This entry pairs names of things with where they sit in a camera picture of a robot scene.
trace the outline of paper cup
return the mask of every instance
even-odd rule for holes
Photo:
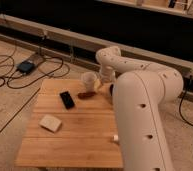
[[[95,91],[94,85],[97,80],[97,76],[94,72],[85,72],[81,76],[81,81],[85,86],[86,92]]]

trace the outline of white sponge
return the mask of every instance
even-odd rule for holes
[[[56,132],[61,126],[62,121],[54,116],[45,115],[39,124],[52,132]]]

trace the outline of gray floor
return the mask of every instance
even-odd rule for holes
[[[0,42],[0,54],[11,54],[12,51],[13,45]],[[18,48],[14,58],[16,61],[21,61],[30,54],[32,54],[31,51]],[[71,67],[71,72],[65,78],[79,78],[81,73],[87,71],[85,68],[74,66],[72,64],[69,65]],[[8,113],[13,113],[21,107],[23,102],[29,97],[29,94],[38,88],[41,82],[42,81],[38,82],[33,87],[26,89],[26,91],[10,90],[6,87],[0,89],[0,124],[3,124],[9,117]],[[35,99],[32,100],[0,134],[0,171],[37,170],[36,168],[19,168],[14,165],[34,102]],[[179,99],[161,105],[161,118],[176,171],[193,171],[193,128],[186,125],[180,119],[178,105]],[[193,122],[193,103],[185,101],[183,104],[183,113],[186,118]]]

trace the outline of wooden tabletop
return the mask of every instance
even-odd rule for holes
[[[59,93],[69,91],[75,107],[66,110]],[[79,80],[44,80],[22,140],[16,165],[62,168],[122,168],[109,85],[97,95],[80,100],[84,87]],[[39,126],[44,115],[53,115],[63,125],[56,133]]]

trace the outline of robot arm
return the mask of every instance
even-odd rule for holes
[[[158,104],[177,98],[181,74],[168,66],[121,57],[118,47],[97,52],[102,83],[115,81],[114,113],[125,171],[173,171]],[[115,71],[123,73],[115,80]]]

